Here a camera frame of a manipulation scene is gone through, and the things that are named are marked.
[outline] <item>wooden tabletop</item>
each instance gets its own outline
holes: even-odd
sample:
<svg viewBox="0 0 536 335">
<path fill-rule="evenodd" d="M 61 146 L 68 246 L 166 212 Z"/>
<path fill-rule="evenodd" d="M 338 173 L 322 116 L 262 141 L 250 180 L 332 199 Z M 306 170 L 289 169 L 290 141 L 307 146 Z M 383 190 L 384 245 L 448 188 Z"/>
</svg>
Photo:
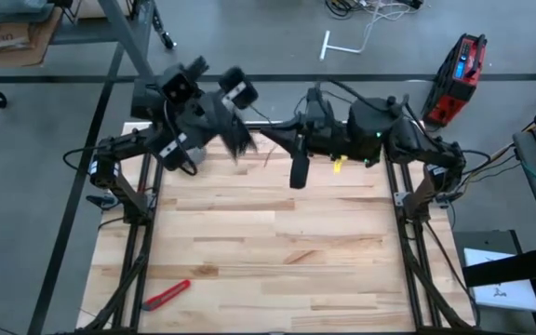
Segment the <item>wooden tabletop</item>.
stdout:
<svg viewBox="0 0 536 335">
<path fill-rule="evenodd" d="M 134 127 L 147 125 L 126 124 L 124 131 Z M 182 279 L 192 279 L 192 286 L 142 312 L 139 331 L 413 331 L 385 165 L 346 162 L 334 174 L 328 158 L 314 157 L 307 187 L 292 190 L 289 155 L 261 135 L 256 142 L 259 152 L 237 165 L 215 140 L 198 176 L 164 173 L 144 299 Z M 135 186 L 141 157 L 122 165 Z M 410 165 L 415 187 L 421 168 Z M 431 214 L 458 269 L 446 211 L 432 208 Z M 103 220 L 122 215 L 119 208 Z M 122 222 L 100 230 L 78 327 L 117 287 L 127 232 Z M 424 238 L 435 285 L 473 324 L 468 298 L 427 231 Z"/>
</svg>

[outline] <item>robotic actuator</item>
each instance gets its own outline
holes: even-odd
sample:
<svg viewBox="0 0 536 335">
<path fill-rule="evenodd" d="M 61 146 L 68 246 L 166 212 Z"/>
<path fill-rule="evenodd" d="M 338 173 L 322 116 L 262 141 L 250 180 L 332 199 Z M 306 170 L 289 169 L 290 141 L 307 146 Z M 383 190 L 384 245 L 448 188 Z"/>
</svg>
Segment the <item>robotic actuator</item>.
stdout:
<svg viewBox="0 0 536 335">
<path fill-rule="evenodd" d="M 380 162 L 383 147 L 386 159 L 393 163 L 426 163 L 425 178 L 418 189 L 396 199 L 402 201 L 408 219 L 426 217 L 433 198 L 453 190 L 461 180 L 465 160 L 459 144 L 431 138 L 414 117 L 408 96 L 401 102 L 395 97 L 366 99 L 343 83 L 331 83 L 357 97 L 346 122 L 335 119 L 318 83 L 307 91 L 305 114 L 261 129 L 263 135 L 290 153 L 290 187 L 305 187 L 311 155 L 328 155 L 332 161 L 345 156 L 370 168 Z M 404 115 L 405 109 L 412 118 Z"/>
</svg>

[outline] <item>red handle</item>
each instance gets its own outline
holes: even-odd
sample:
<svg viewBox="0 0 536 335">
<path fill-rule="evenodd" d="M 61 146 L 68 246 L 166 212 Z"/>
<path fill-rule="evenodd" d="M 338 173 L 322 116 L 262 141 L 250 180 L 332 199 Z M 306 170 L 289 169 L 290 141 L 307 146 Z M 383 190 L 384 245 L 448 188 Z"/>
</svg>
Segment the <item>red handle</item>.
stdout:
<svg viewBox="0 0 536 335">
<path fill-rule="evenodd" d="M 172 288 L 169 288 L 168 290 L 164 291 L 163 293 L 154 296 L 150 298 L 149 300 L 145 301 L 141 305 L 141 309 L 144 311 L 152 312 L 156 308 L 162 306 L 165 302 L 170 301 L 171 299 L 177 297 L 180 293 L 185 291 L 188 287 L 190 287 L 192 283 L 189 281 L 189 279 L 185 279 L 179 284 L 175 285 Z"/>
</svg>

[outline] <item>gray floor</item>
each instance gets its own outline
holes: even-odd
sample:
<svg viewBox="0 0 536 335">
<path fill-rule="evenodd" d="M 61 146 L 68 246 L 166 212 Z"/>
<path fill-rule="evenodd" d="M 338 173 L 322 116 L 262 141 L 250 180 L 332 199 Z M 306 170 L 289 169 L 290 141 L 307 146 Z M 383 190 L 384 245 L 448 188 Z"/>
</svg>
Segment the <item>gray floor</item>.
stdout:
<svg viewBox="0 0 536 335">
<path fill-rule="evenodd" d="M 417 15 L 378 22 L 362 55 L 329 51 L 323 62 L 318 52 L 324 31 L 332 31 L 331 43 L 352 47 L 359 42 L 364 14 L 333 20 L 315 0 L 158 2 L 179 48 L 166 52 L 152 37 L 150 62 L 157 73 L 176 61 L 204 55 L 212 74 L 233 65 L 249 74 L 434 74 L 458 36 L 468 32 L 484 33 L 489 39 L 486 74 L 536 74 L 536 1 L 472 0 L 466 6 L 429 0 L 430 6 Z M 0 69 L 0 75 L 106 74 L 113 51 L 114 44 L 52 47 L 43 66 Z M 120 73 L 134 74 L 129 61 L 124 60 Z M 259 83 L 256 105 L 274 120 L 287 119 L 310 85 Z M 411 105 L 420 110 L 431 84 L 351 85 L 373 97 L 408 93 Z M 115 85 L 101 136 L 117 134 L 128 120 L 131 88 Z M 83 146 L 101 85 L 0 85 L 0 90 L 10 100 L 0 112 L 0 326 L 22 333 L 30 322 L 74 178 L 61 155 Z M 337 116 L 345 118 L 344 103 L 333 104 Z M 535 114 L 536 82 L 485 82 L 441 134 L 463 148 L 491 153 Z M 259 119 L 249 112 L 245 118 Z M 469 158 L 470 164 L 477 163 L 476 157 Z M 97 192 L 88 185 L 85 189 L 85 194 Z M 516 229 L 524 249 L 536 248 L 536 205 L 520 168 L 474 184 L 456 203 L 456 211 L 457 231 Z M 46 332 L 74 326 L 100 218 L 83 201 Z M 522 314 L 486 310 L 483 321 L 484 328 L 534 332 Z"/>
</svg>

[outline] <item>butcher block surface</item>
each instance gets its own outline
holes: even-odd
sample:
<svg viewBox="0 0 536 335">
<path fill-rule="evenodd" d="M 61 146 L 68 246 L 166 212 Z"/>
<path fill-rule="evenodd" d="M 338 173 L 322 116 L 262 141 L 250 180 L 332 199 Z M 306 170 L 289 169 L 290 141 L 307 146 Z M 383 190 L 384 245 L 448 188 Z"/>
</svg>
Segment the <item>butcher block surface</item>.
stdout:
<svg viewBox="0 0 536 335">
<path fill-rule="evenodd" d="M 147 125 L 125 124 L 124 132 L 134 127 Z M 215 139 L 197 176 L 164 172 L 144 299 L 183 279 L 192 285 L 157 310 L 142 311 L 139 331 L 413 331 L 385 164 L 365 168 L 345 162 L 335 174 L 328 158 L 314 157 L 307 187 L 292 190 L 289 155 L 254 136 L 259 151 L 237 164 Z M 135 186 L 141 157 L 122 167 Z M 416 187 L 422 164 L 409 168 Z M 446 211 L 431 208 L 431 214 L 430 223 L 460 269 Z M 103 220 L 122 215 L 117 208 Z M 117 287 L 128 230 L 121 221 L 100 230 L 78 327 Z M 468 298 L 427 229 L 424 238 L 435 285 L 473 324 Z M 125 324 L 131 304 L 127 299 Z"/>
</svg>

